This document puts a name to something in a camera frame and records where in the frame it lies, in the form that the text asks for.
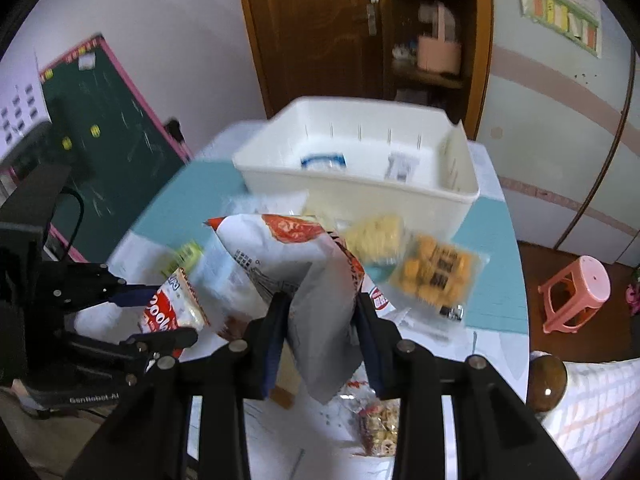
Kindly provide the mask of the white checked bed cover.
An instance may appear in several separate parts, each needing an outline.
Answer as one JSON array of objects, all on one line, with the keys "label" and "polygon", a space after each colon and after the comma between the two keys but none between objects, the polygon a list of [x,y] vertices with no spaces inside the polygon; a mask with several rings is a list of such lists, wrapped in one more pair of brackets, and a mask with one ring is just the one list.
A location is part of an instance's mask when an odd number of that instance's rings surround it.
[{"label": "white checked bed cover", "polygon": [[[530,362],[544,354],[533,352]],[[564,396],[536,416],[579,478],[602,479],[639,425],[639,361],[563,362]]]}]

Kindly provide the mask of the red white chips bag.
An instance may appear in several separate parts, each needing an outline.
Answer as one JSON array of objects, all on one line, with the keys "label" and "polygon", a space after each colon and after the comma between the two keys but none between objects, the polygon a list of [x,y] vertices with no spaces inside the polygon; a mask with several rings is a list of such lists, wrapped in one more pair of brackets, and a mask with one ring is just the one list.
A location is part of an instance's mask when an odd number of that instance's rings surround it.
[{"label": "red white chips bag", "polygon": [[326,404],[362,361],[350,320],[358,292],[394,308],[343,241],[322,225],[280,214],[230,214],[205,222],[213,234],[189,280],[218,333],[267,313],[278,292],[292,302],[288,344],[314,400]]}]

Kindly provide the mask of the green chalkboard pink frame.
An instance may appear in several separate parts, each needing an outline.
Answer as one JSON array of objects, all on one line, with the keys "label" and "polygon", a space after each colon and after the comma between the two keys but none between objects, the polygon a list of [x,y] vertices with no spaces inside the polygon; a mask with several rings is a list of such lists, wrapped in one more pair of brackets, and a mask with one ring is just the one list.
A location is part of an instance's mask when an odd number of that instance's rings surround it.
[{"label": "green chalkboard pink frame", "polygon": [[186,164],[188,151],[165,129],[102,35],[40,73],[50,117],[9,166],[14,182],[41,164],[70,168],[74,195],[58,201],[51,234],[75,261],[103,262],[150,201]]}]

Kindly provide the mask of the blue snack packet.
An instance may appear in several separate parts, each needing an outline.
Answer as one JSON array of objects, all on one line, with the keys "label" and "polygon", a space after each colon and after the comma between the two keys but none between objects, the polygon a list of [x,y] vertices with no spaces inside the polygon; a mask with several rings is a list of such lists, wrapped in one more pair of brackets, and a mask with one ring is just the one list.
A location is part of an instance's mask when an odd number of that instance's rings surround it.
[{"label": "blue snack packet", "polygon": [[300,168],[308,171],[344,172],[347,164],[342,153],[317,153],[303,157],[300,160]]}]

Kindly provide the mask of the wooden corner shelf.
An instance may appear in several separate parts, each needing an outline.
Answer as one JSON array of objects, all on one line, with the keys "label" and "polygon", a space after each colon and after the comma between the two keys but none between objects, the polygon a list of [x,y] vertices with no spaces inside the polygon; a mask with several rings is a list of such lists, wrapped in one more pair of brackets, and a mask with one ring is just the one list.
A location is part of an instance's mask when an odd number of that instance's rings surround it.
[{"label": "wooden corner shelf", "polygon": [[480,128],[494,0],[381,0],[383,96],[444,110],[469,139]]}]

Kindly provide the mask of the yellow puffs snack bag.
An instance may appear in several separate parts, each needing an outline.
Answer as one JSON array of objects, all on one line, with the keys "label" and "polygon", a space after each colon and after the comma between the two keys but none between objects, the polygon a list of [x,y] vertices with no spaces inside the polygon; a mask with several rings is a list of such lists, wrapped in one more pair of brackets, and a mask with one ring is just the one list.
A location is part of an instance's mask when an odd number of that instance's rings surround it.
[{"label": "yellow puffs snack bag", "polygon": [[396,263],[405,240],[405,226],[396,214],[360,220],[343,233],[348,250],[364,266]]}]

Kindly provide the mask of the brown wooden door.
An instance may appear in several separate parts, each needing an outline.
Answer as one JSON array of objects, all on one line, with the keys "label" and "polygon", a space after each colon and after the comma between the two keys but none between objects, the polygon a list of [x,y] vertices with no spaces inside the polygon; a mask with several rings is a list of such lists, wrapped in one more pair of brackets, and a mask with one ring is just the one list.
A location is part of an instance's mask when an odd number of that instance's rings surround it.
[{"label": "brown wooden door", "polygon": [[[376,5],[378,34],[356,16]],[[262,102],[273,116],[301,96],[379,99],[383,43],[375,0],[241,0]]]}]

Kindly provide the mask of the small green snack packet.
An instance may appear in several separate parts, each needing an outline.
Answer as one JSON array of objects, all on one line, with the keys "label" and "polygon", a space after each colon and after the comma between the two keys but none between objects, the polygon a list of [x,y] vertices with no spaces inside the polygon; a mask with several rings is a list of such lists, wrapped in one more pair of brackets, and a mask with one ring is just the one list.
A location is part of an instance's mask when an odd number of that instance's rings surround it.
[{"label": "small green snack packet", "polygon": [[170,252],[160,265],[160,274],[168,278],[178,269],[189,274],[197,265],[203,255],[204,249],[195,240],[191,240]]}]

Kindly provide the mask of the white orange snack packet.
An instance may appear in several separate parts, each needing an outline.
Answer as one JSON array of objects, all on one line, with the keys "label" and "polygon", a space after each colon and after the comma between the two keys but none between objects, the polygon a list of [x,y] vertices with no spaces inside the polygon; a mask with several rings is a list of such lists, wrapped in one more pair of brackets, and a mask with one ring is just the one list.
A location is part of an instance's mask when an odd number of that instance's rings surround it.
[{"label": "white orange snack packet", "polygon": [[412,180],[420,158],[404,153],[390,153],[385,179],[394,182],[408,183]]}]

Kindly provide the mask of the pink plastic stool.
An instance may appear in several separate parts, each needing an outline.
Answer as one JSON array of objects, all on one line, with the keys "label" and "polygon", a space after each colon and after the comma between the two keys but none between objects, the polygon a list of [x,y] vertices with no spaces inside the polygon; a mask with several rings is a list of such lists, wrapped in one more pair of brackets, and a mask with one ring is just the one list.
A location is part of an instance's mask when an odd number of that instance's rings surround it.
[{"label": "pink plastic stool", "polygon": [[576,334],[610,298],[605,267],[591,256],[580,256],[537,287],[544,302],[545,334]]}]

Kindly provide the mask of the brown wooden bed knob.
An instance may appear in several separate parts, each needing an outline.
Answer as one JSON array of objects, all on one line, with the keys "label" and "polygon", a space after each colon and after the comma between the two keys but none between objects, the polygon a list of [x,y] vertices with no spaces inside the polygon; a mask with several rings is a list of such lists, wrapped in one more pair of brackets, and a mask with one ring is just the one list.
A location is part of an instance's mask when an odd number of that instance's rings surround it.
[{"label": "brown wooden bed knob", "polygon": [[566,391],[568,375],[565,364],[556,356],[536,356],[529,364],[526,404],[535,413],[556,408]]}]

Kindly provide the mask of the red cookies packet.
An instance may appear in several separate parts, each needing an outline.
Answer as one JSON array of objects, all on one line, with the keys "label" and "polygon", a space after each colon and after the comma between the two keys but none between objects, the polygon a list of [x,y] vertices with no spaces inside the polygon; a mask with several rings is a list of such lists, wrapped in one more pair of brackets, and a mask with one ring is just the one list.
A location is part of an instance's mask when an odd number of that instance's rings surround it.
[{"label": "red cookies packet", "polygon": [[181,327],[200,332],[209,324],[186,272],[178,268],[157,289],[140,318],[142,333],[167,332]]}]

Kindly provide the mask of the mixed nuts snack packet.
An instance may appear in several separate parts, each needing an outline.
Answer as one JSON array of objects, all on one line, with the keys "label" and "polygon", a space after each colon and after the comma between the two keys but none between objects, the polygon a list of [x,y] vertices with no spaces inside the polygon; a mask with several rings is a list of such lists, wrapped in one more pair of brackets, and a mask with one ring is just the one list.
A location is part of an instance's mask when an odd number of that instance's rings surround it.
[{"label": "mixed nuts snack packet", "polygon": [[400,401],[367,398],[352,409],[357,434],[364,454],[392,457],[396,454],[400,419]]}]

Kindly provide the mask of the colourful wall poster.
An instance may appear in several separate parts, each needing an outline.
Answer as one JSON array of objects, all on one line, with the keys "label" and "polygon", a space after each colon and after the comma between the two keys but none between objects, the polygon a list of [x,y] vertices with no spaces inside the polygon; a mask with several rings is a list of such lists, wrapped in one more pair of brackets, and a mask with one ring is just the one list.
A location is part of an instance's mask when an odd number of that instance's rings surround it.
[{"label": "colourful wall poster", "polygon": [[602,16],[599,0],[521,0],[522,14],[579,47],[602,56]]}]

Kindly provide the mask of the orange balls snack bag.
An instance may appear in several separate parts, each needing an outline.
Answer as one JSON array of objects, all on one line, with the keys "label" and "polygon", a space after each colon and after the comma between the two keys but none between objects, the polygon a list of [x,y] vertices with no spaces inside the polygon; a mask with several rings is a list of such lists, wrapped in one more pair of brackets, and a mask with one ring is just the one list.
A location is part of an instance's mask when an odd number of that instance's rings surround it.
[{"label": "orange balls snack bag", "polygon": [[482,252],[412,232],[390,274],[390,284],[406,297],[461,321],[477,279],[490,258]]}]

